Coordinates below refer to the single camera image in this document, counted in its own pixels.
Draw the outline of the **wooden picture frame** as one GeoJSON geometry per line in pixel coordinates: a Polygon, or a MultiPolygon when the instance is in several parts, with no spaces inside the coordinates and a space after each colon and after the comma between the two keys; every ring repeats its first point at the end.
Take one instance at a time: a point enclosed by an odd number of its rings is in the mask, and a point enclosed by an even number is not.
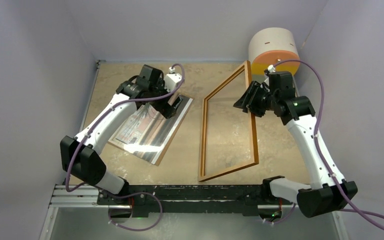
{"type": "Polygon", "coordinates": [[[259,164],[256,118],[233,107],[251,81],[251,63],[246,60],[203,98],[199,182],[259,164]]]}

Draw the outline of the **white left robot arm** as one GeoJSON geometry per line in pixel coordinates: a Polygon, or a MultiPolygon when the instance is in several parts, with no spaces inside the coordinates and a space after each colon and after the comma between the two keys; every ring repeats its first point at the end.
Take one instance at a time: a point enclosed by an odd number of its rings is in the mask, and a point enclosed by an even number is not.
{"type": "Polygon", "coordinates": [[[185,82],[182,64],[173,64],[168,73],[150,65],[143,65],[138,75],[122,82],[107,106],[81,132],[74,137],[64,136],[60,141],[62,169],[65,171],[65,190],[70,187],[72,176],[109,194],[118,205],[129,199],[129,183],[112,173],[100,155],[110,137],[141,106],[154,107],[164,118],[176,113],[176,107],[169,104],[172,95],[185,82]]]}

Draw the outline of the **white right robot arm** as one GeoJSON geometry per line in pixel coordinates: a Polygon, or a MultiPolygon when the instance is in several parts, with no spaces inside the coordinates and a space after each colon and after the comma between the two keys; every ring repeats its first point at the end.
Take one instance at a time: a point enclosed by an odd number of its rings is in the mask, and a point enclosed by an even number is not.
{"type": "Polygon", "coordinates": [[[301,213],[312,218],[342,210],[358,192],[336,167],[318,131],[316,112],[310,99],[296,96],[293,76],[288,71],[273,72],[268,82],[252,81],[233,107],[261,118],[272,111],[298,146],[310,183],[303,184],[274,176],[262,181],[260,196],[268,204],[279,198],[297,204],[301,213]]]}

